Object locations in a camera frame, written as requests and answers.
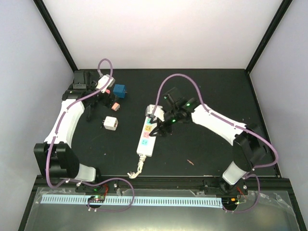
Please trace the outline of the yellow orange plug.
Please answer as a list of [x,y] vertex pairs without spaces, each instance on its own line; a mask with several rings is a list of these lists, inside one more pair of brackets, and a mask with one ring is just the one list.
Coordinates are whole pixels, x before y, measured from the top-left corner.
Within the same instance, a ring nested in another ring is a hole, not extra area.
[[111,107],[112,110],[118,111],[120,109],[120,104],[119,103],[114,103]]

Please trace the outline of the blue cube plug adapter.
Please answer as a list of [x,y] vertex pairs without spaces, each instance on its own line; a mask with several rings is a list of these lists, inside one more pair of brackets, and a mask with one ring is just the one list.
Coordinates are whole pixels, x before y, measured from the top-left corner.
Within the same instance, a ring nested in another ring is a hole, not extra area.
[[122,84],[115,84],[113,89],[113,94],[121,99],[125,98],[125,95],[127,93],[127,88],[125,85]]

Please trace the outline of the white plug with red print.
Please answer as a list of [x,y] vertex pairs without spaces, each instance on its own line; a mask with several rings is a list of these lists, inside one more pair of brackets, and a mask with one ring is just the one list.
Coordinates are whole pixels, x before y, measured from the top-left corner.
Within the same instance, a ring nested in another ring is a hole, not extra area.
[[107,116],[101,125],[101,128],[105,128],[107,130],[115,131],[118,126],[118,119],[116,117]]

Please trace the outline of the white power strip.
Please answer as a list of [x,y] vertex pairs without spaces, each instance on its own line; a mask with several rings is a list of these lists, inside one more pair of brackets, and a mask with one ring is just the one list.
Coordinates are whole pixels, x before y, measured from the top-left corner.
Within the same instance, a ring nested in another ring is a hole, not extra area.
[[153,155],[156,140],[156,137],[150,136],[150,133],[153,131],[154,128],[156,128],[157,124],[152,124],[150,121],[151,118],[149,116],[146,116],[136,151],[138,155],[144,155],[146,157],[151,157]]

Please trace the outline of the black cable tie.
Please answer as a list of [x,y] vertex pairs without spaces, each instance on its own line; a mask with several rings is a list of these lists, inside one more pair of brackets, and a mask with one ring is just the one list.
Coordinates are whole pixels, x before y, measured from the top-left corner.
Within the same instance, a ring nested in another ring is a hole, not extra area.
[[90,105],[90,107],[89,107],[89,113],[88,113],[88,115],[87,115],[87,117],[86,117],[86,121],[87,121],[87,122],[90,122],[90,121],[91,121],[92,116],[93,116],[94,108],[95,108],[94,105]]

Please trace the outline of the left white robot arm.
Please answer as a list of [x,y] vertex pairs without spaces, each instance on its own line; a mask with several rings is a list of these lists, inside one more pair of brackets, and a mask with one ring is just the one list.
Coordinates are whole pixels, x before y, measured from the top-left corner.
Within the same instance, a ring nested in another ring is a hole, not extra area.
[[39,170],[46,179],[85,181],[92,192],[103,188],[97,169],[81,164],[73,152],[72,139],[87,107],[92,110],[98,102],[109,108],[115,105],[116,97],[110,91],[114,82],[112,74],[99,73],[98,78],[92,78],[86,71],[74,72],[73,83],[62,95],[61,110],[51,132],[43,143],[34,147]]

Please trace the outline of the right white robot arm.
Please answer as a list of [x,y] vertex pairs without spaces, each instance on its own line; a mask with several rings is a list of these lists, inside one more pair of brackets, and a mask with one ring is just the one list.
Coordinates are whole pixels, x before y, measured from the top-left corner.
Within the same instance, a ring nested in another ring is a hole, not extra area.
[[218,181],[218,187],[223,194],[234,191],[236,183],[256,168],[268,152],[261,139],[259,126],[247,126],[212,109],[206,109],[206,105],[196,98],[187,100],[177,88],[164,94],[164,99],[168,110],[153,104],[146,108],[146,116],[150,118],[150,123],[155,125],[150,137],[166,136],[172,132],[172,125],[178,122],[195,123],[216,133],[232,146],[233,160]]

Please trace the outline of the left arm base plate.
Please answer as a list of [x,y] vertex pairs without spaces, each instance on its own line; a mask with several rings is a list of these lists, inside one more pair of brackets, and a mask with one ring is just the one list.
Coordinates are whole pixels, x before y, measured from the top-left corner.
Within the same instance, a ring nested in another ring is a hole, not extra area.
[[89,186],[84,183],[81,183],[79,186],[76,186],[76,192],[78,193],[93,193],[93,194],[105,194],[112,193],[118,185],[119,180],[111,180],[99,186]]

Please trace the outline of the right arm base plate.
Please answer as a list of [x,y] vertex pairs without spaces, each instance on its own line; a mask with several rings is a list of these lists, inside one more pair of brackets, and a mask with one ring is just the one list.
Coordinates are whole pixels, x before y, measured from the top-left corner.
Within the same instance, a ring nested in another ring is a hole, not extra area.
[[206,193],[213,193],[215,195],[238,195],[243,193],[247,195],[246,182],[240,179],[234,185],[229,185],[222,178],[206,178],[204,180],[204,187]]

